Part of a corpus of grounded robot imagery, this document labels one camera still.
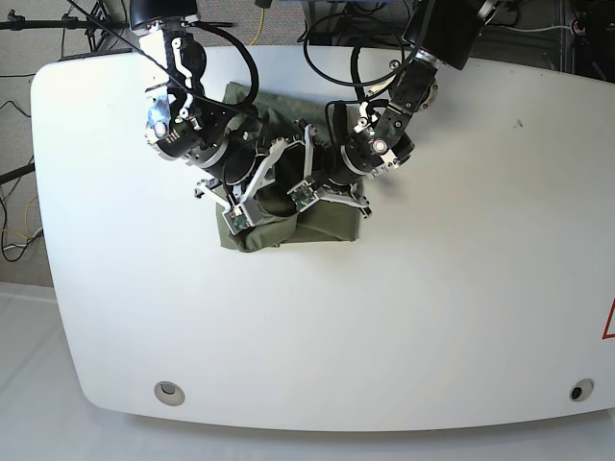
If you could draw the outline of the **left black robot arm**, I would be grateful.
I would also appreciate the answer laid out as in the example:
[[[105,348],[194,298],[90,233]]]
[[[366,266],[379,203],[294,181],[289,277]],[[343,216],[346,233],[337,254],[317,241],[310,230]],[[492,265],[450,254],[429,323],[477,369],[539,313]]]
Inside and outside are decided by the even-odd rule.
[[[300,213],[319,202],[371,209],[360,184],[401,167],[414,143],[406,132],[413,116],[426,109],[437,91],[441,66],[465,67],[477,38],[499,7],[496,1],[422,1],[395,37],[401,56],[381,77],[364,80],[359,57],[368,32],[356,40],[350,56],[350,78],[335,78],[321,69],[324,80],[352,89],[352,100],[325,105],[329,147],[318,159],[306,158],[303,178],[287,191]]]

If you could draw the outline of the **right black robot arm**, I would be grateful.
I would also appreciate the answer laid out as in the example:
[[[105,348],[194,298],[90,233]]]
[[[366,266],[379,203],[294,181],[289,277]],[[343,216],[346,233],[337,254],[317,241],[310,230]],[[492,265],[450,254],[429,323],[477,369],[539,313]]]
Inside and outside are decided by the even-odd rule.
[[[205,172],[198,199],[255,224],[297,212],[286,190],[298,163],[285,157],[299,132],[270,94],[258,95],[259,74],[247,47],[232,34],[201,21],[194,1],[133,1],[130,29],[144,56],[146,141],[162,158]],[[193,28],[228,41],[247,65],[249,83],[230,84],[221,101],[202,79],[208,65]]]

